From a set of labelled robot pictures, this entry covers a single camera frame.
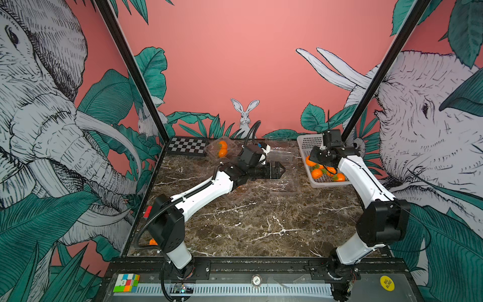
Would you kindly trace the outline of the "orange with leaf centre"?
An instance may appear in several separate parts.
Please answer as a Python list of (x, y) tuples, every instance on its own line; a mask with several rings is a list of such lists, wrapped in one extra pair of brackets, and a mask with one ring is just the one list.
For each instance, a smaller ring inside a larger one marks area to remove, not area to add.
[(333, 167), (326, 167), (327, 173), (330, 177), (337, 175), (337, 170)]

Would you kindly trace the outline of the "orange container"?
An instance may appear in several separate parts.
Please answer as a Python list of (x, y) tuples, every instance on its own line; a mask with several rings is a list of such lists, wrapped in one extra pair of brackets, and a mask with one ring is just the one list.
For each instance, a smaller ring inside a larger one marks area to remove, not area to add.
[(345, 182), (346, 177), (343, 173), (337, 173), (336, 175), (333, 176), (333, 181), (334, 182)]
[(227, 153), (228, 153), (228, 149), (220, 149), (218, 151), (218, 157), (219, 158), (224, 158), (224, 157), (226, 157)]
[(307, 156), (307, 157), (306, 157), (306, 159), (305, 159), (305, 163), (306, 163), (306, 164), (307, 164), (307, 166), (309, 166), (309, 167), (314, 167), (314, 166), (316, 166), (316, 165), (317, 165), (317, 163), (315, 163), (315, 162), (313, 162), (313, 161), (311, 161), (311, 160), (309, 159), (309, 156)]

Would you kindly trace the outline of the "white perforated plastic basket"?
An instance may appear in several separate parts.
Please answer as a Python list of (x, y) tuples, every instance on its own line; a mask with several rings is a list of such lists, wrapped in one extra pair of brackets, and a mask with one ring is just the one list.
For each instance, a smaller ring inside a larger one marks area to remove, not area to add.
[(297, 138), (304, 168), (313, 188), (348, 186), (348, 173), (340, 170), (344, 157), (360, 157), (354, 147), (345, 145), (339, 130), (319, 134), (300, 135)]

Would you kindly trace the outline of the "clear clamshell container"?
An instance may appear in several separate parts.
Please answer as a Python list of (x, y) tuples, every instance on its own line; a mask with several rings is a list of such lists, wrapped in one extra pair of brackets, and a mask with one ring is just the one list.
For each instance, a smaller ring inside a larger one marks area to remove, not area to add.
[(270, 180), (267, 187), (274, 195), (289, 196), (300, 193), (300, 183), (295, 177)]
[(224, 136), (210, 142), (205, 151), (212, 161), (222, 161), (236, 157), (239, 149), (234, 140)]
[(267, 160), (280, 162), (283, 166), (294, 166), (299, 159), (298, 146), (294, 141), (265, 141), (270, 146)]

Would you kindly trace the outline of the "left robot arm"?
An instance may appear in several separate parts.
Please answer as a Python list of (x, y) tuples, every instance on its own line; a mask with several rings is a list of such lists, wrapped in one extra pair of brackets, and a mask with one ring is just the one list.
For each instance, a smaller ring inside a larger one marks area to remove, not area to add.
[(255, 122), (234, 160), (219, 163), (206, 181), (178, 195), (156, 197), (146, 224), (133, 239), (138, 250), (157, 249), (182, 278), (194, 269), (194, 260), (184, 241), (185, 223), (200, 209), (248, 181), (280, 179), (286, 169), (280, 162), (269, 162), (270, 146), (256, 142), (261, 121)]

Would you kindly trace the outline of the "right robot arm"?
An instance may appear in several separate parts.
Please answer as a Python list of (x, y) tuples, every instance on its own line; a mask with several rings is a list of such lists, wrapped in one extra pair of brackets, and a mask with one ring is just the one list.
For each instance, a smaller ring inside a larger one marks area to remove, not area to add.
[(406, 235), (410, 205), (397, 199), (369, 171), (352, 147), (313, 147), (309, 159), (325, 167), (337, 168), (359, 195), (364, 211), (356, 233), (337, 247), (329, 258), (328, 270), (336, 278), (374, 250), (401, 241)]

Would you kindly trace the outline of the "black white checkerboard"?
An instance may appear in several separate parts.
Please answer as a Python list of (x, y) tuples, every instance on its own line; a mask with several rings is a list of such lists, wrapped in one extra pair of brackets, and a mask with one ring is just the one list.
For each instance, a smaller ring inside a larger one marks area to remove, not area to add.
[(167, 153), (178, 156), (206, 157), (205, 148), (209, 145), (207, 138), (172, 137)]

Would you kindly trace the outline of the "rubik cube on table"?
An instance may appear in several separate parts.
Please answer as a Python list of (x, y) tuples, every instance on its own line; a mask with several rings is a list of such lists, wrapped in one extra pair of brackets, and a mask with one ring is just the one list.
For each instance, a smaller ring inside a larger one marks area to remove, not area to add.
[(148, 206), (143, 214), (143, 217), (148, 218), (150, 216), (151, 211), (152, 211), (152, 206)]

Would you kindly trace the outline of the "yellow round sticker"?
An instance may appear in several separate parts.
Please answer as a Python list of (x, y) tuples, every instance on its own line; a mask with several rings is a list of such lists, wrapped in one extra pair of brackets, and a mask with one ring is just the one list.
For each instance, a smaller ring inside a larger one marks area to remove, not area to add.
[(389, 276), (381, 276), (380, 284), (388, 292), (395, 290), (395, 283)]

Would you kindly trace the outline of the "colourful rubik cube front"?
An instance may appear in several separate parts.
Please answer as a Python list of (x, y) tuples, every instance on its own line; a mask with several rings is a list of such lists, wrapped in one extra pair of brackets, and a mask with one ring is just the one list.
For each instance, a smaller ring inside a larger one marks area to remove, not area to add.
[(140, 280), (139, 274), (119, 274), (115, 284), (114, 293), (135, 293)]

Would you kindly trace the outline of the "black front rail frame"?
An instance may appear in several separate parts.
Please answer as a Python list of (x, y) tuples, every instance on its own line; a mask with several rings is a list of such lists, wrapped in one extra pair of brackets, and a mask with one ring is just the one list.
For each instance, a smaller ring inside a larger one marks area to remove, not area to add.
[[(154, 257), (126, 257), (114, 260), (108, 268), (96, 301), (422, 301), (414, 279), (401, 259), (365, 259), (340, 279), (332, 279), (324, 258), (290, 257), (197, 257), (189, 279), (176, 277), (174, 267)], [(135, 293), (114, 293), (119, 274), (139, 274)], [(395, 290), (386, 291), (381, 276), (389, 276)], [(303, 296), (182, 296), (171, 297), (166, 285), (197, 283), (251, 284), (330, 284), (332, 298)]]

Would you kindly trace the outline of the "right black frame post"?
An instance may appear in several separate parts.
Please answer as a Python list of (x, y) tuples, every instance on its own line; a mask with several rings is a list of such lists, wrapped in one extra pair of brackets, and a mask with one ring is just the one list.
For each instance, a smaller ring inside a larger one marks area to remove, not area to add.
[(377, 88), (381, 85), (384, 77), (392, 68), (392, 65), (396, 61), (400, 51), (405, 46), (406, 42), (411, 36), (413, 30), (416, 28), (416, 25), (420, 21), (430, 2), (430, 0), (417, 0), (411, 5), (403, 24), (401, 25), (393, 43), (391, 44), (391, 47), (389, 48), (387, 54), (381, 62), (381, 65), (379, 66), (375, 76), (373, 77), (371, 83), (366, 89), (361, 101), (353, 112), (353, 115), (349, 120), (348, 125), (345, 127), (342, 133), (342, 140), (344, 142), (346, 142), (350, 138), (352, 130), (356, 126), (357, 122), (362, 116), (362, 113), (367, 108), (370, 101), (375, 96)]

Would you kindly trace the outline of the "black frame post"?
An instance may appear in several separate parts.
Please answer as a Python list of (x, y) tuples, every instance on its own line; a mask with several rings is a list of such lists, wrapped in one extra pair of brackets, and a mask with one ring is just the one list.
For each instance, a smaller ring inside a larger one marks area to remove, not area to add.
[(411, 36), (413, 30), (416, 28), (416, 25), (420, 21), (430, 2), (430, 0), (417, 0), (411, 5), (403, 24), (401, 25), (393, 43), (391, 44), (391, 47), (389, 48), (387, 54), (381, 62), (381, 65), (379, 66), (375, 76), (373, 77), (371, 83), (366, 89), (361, 101), (353, 112), (353, 115), (349, 120), (348, 125), (345, 127), (342, 133), (342, 140), (344, 142), (346, 142), (350, 138), (352, 130), (356, 126), (357, 122), (362, 116), (362, 113), (367, 108), (370, 101), (375, 96), (377, 88), (381, 85), (384, 77), (392, 68), (392, 65), (396, 61), (400, 51), (405, 46), (406, 42)]
[(140, 93), (143, 102), (148, 108), (149, 113), (157, 127), (159, 134), (161, 135), (161, 141), (166, 144), (169, 142), (170, 138), (164, 125), (158, 115), (157, 108), (155, 107), (150, 91), (146, 85), (143, 75), (138, 67), (134, 55), (128, 45), (127, 39), (118, 23), (117, 17), (114, 15), (113, 7), (109, 1), (106, 0), (95, 0), (94, 2), (103, 18), (106, 27), (109, 30), (114, 43), (123, 58), (123, 61), (128, 69), (128, 72), (135, 83), (135, 86)]

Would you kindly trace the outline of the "left black frame post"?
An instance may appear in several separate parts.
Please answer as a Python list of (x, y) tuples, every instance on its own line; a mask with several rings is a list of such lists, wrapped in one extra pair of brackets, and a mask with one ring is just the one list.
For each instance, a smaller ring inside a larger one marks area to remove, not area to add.
[(148, 108), (149, 113), (157, 127), (159, 134), (161, 135), (161, 141), (166, 144), (169, 142), (170, 138), (164, 125), (158, 115), (157, 108), (155, 107), (150, 91), (146, 85), (143, 75), (138, 67), (134, 55), (128, 45), (127, 39), (118, 23), (117, 17), (114, 15), (113, 7), (109, 1), (106, 0), (95, 0), (94, 2), (103, 18), (106, 27), (109, 30), (114, 43), (123, 58), (123, 61), (128, 69), (128, 72), (135, 83), (135, 86), (140, 93), (143, 102)]

